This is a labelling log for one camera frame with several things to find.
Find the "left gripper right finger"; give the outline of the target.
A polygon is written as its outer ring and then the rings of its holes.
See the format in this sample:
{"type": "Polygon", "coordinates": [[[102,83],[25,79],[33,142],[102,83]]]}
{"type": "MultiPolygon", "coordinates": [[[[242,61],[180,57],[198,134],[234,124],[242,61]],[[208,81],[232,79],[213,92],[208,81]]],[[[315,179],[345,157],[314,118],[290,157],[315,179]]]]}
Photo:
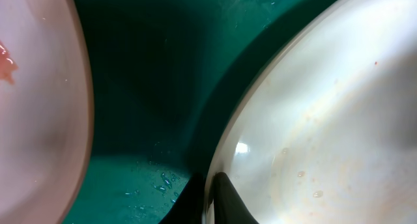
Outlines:
{"type": "Polygon", "coordinates": [[[211,191],[215,224],[258,224],[224,172],[214,175],[211,191]]]}

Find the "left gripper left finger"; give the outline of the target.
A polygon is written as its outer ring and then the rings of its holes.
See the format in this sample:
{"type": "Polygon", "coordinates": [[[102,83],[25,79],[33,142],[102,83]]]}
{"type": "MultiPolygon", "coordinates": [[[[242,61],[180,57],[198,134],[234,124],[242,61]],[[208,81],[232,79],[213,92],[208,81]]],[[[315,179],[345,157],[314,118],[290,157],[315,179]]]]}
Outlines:
{"type": "Polygon", "coordinates": [[[205,179],[195,173],[159,224],[201,224],[205,179]]]}

